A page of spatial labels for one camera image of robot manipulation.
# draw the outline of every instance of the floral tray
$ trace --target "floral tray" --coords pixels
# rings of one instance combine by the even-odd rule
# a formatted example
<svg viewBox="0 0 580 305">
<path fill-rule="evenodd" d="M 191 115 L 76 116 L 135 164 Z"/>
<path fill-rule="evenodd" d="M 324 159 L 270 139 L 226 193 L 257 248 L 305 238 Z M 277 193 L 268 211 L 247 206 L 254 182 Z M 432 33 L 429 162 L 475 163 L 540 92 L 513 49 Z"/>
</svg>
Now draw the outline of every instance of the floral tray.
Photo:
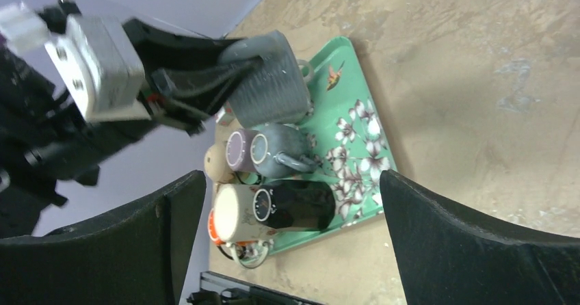
<svg viewBox="0 0 580 305">
<path fill-rule="evenodd" d="M 322 232 L 276 235 L 273 254 L 381 214 L 380 173 L 389 168 L 396 170 L 350 40 L 331 39 L 311 64 L 315 75 L 308 88 L 314 109 L 298 128 L 312 141 L 320 167 L 314 174 L 295 178 L 330 184 L 337 202 L 337 215 Z"/>
</svg>

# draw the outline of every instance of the beige tabletop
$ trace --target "beige tabletop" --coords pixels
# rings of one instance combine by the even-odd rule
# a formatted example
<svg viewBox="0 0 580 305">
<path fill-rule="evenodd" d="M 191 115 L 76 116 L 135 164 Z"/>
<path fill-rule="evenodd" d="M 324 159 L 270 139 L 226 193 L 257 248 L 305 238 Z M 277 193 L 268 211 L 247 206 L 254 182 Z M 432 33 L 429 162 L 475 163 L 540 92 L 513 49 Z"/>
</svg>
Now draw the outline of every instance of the beige tabletop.
<svg viewBox="0 0 580 305">
<path fill-rule="evenodd" d="M 399 171 L 470 207 L 580 237 L 580 0 L 264 0 L 232 36 L 278 29 L 298 58 L 348 36 Z M 227 132 L 219 129 L 218 139 Z M 244 271 L 327 304 L 404 304 L 384 218 Z"/>
</svg>

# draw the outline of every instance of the small box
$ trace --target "small box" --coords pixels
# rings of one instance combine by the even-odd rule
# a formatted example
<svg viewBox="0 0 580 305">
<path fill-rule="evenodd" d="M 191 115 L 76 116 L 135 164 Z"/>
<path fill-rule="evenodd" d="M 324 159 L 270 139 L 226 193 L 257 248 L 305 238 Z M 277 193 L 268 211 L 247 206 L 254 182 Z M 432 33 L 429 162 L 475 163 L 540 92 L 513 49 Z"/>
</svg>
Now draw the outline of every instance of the small box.
<svg viewBox="0 0 580 305">
<path fill-rule="evenodd" d="M 234 121 L 234 119 L 234 111 L 229 103 L 226 103 L 215 115 L 215 122 L 222 126 L 228 126 Z"/>
</svg>

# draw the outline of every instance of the robotic arm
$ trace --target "robotic arm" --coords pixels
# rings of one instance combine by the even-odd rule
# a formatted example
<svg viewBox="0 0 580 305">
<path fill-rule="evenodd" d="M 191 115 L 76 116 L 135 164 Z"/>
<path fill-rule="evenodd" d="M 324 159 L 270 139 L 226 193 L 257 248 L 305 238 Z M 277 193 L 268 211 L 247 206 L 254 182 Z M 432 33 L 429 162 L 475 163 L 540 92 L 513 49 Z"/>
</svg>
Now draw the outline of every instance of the robotic arm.
<svg viewBox="0 0 580 305">
<path fill-rule="evenodd" d="M 96 185 L 100 162 L 159 125 L 201 132 L 261 64 L 218 64 L 236 41 L 84 16 L 70 0 L 37 12 L 0 8 L 0 239 L 30 234 L 41 210 L 66 203 L 57 181 Z M 19 57 L 40 46 L 66 85 L 61 94 Z"/>
</svg>

